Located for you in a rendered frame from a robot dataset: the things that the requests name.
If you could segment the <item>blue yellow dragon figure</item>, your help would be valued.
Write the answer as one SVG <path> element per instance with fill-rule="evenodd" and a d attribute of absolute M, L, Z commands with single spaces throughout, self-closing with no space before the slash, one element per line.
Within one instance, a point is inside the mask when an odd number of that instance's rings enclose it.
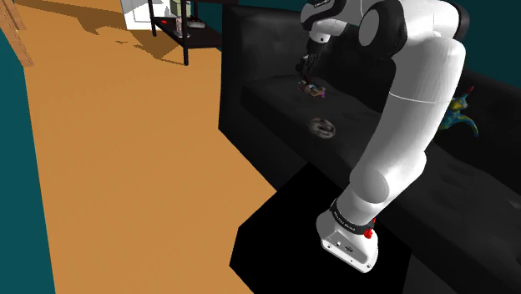
<path fill-rule="evenodd" d="M 443 119 L 438 126 L 438 132 L 447 130 L 454 124 L 464 123 L 472 129 L 473 135 L 476 138 L 479 136 L 478 127 L 475 122 L 468 116 L 461 114 L 461 111 L 468 107 L 467 97 L 472 93 L 473 89 L 474 87 L 471 86 L 460 96 L 452 97 Z"/>

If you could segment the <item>black sofa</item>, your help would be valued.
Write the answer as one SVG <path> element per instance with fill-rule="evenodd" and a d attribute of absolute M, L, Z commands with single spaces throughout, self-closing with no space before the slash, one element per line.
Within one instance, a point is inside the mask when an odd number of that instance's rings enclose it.
<path fill-rule="evenodd" d="M 297 12 L 223 9 L 219 128 L 276 192 L 307 164 L 342 191 L 394 74 L 349 29 L 321 57 L 325 97 L 311 97 L 295 70 L 307 39 Z M 521 294 L 521 89 L 464 70 L 458 92 L 471 86 L 479 136 L 464 124 L 437 135 L 422 175 L 376 218 L 411 250 L 402 294 Z M 314 118 L 335 136 L 313 135 Z"/>

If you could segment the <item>black robot stand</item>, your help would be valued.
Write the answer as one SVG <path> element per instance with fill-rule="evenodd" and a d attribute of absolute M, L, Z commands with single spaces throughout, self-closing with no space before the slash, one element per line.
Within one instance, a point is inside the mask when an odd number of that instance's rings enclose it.
<path fill-rule="evenodd" d="M 321 246 L 316 219 L 341 193 L 302 167 L 239 226 L 230 267 L 254 294 L 402 294 L 410 248 L 377 222 L 376 264 L 361 273 Z"/>

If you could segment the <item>black shelf table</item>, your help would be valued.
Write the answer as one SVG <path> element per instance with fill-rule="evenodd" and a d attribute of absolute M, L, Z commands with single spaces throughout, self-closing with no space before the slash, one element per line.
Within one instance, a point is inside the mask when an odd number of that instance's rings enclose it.
<path fill-rule="evenodd" d="M 157 36 L 156 29 L 172 38 L 177 44 L 183 48 L 184 65 L 189 65 L 189 50 L 192 48 L 219 48 L 221 46 L 221 34 L 213 28 L 205 26 L 204 28 L 189 28 L 187 1 L 180 0 L 181 5 L 181 33 L 178 36 L 175 33 L 176 22 L 173 18 L 156 17 L 154 15 L 153 0 L 147 0 L 149 7 L 149 18 L 152 28 L 152 35 Z"/>

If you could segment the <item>multicoloured small toy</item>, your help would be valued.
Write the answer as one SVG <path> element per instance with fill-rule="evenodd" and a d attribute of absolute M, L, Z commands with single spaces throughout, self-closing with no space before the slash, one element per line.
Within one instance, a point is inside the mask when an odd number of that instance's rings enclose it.
<path fill-rule="evenodd" d="M 298 84 L 299 89 L 302 90 L 304 93 L 309 94 L 311 97 L 320 96 L 324 98 L 326 95 L 326 89 L 324 87 L 306 82 L 305 80 L 299 81 Z"/>

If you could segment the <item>white cabinet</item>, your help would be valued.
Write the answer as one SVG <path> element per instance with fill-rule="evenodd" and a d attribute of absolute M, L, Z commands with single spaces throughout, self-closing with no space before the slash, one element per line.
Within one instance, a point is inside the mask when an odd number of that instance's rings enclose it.
<path fill-rule="evenodd" d="M 148 0 L 120 0 L 124 21 L 128 30 L 150 30 L 150 14 Z M 169 17 L 169 0 L 151 0 L 156 17 Z"/>

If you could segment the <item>grey round dish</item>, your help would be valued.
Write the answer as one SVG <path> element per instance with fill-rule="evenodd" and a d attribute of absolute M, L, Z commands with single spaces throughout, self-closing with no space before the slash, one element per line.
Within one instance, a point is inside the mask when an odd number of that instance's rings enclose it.
<path fill-rule="evenodd" d="M 311 119 L 307 123 L 309 131 L 321 139 L 331 139 L 336 134 L 336 127 L 330 121 L 322 118 Z"/>

